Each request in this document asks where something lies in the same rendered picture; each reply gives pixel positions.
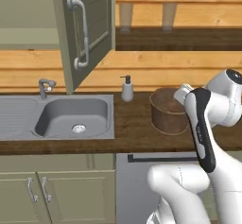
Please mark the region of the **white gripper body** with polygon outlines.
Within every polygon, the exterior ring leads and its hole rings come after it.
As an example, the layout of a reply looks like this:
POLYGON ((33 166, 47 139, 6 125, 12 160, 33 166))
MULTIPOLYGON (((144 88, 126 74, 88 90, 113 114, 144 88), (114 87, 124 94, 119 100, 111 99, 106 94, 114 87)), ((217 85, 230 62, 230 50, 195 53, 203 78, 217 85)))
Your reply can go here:
POLYGON ((191 92, 194 88, 187 83, 183 85, 174 93, 174 98, 183 106, 187 106, 191 101, 191 92))

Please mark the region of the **olive green base cabinet door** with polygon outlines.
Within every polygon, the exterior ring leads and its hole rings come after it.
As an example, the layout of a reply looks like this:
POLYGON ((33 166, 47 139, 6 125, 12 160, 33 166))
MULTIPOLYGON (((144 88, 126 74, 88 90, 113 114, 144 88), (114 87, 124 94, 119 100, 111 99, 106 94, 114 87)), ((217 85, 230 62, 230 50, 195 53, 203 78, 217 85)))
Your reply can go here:
POLYGON ((115 171, 39 172, 52 195, 47 208, 53 224, 115 224, 115 171))
POLYGON ((52 224, 35 172, 0 173, 0 224, 52 224), (28 178, 34 180, 36 203, 27 191, 28 178))

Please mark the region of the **white soap dispenser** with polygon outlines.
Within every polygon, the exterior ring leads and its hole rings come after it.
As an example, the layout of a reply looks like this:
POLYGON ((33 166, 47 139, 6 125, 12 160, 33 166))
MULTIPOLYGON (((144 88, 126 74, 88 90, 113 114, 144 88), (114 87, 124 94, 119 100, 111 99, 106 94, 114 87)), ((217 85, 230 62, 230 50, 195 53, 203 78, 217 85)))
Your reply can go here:
POLYGON ((130 75, 125 75, 124 79, 121 97, 125 102, 131 102, 133 100, 133 85, 130 75))

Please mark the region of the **grey dishwasher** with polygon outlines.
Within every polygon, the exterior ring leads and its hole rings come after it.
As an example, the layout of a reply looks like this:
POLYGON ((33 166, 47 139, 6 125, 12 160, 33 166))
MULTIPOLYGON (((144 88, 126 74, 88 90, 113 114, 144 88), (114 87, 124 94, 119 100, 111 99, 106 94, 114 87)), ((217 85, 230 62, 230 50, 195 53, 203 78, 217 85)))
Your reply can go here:
POLYGON ((176 224, 169 205, 147 183, 147 172, 156 164, 194 162, 128 163, 135 158, 197 157, 195 152, 119 153, 116 155, 116 224, 176 224))

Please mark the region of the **grey sink tap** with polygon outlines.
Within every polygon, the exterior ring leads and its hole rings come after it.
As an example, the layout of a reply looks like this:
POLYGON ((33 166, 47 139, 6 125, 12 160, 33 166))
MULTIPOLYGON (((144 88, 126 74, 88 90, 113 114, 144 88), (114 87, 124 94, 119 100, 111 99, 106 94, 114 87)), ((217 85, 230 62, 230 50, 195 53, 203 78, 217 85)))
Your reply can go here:
POLYGON ((57 82, 54 80, 49 80, 45 78, 39 79, 39 88, 40 88, 40 96, 42 100, 46 99, 46 93, 52 92, 53 88, 57 85, 57 82))

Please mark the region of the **olive green drawer panel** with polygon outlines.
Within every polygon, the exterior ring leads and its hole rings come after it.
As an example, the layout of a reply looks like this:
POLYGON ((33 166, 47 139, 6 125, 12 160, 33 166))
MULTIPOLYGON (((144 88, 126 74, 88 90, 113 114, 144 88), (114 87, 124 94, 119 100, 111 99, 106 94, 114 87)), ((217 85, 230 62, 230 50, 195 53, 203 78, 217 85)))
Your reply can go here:
POLYGON ((0 172, 113 170, 113 154, 0 156, 0 172))

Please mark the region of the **grey kitchen sink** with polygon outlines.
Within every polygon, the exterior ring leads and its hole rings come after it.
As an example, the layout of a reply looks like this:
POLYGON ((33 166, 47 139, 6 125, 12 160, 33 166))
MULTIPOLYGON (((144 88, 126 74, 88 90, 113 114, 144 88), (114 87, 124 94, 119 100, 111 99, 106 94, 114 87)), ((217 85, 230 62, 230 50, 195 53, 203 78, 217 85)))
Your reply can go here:
POLYGON ((0 96, 0 141, 114 137, 112 95, 0 96))

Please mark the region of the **wooden wall shelf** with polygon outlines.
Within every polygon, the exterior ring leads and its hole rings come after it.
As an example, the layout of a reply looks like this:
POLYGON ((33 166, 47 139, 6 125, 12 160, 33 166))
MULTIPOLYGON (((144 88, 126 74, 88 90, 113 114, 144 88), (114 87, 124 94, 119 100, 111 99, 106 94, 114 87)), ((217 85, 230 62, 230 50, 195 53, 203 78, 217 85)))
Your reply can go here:
POLYGON ((118 50, 242 50, 242 0, 115 0, 118 50))

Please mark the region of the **olive green wall cabinet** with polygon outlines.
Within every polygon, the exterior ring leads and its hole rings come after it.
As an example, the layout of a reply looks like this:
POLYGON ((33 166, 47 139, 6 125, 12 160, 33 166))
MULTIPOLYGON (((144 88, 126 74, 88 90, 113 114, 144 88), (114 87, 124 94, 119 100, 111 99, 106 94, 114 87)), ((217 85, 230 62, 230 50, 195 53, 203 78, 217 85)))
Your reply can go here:
POLYGON ((0 0, 0 50, 59 48, 53 0, 0 0))

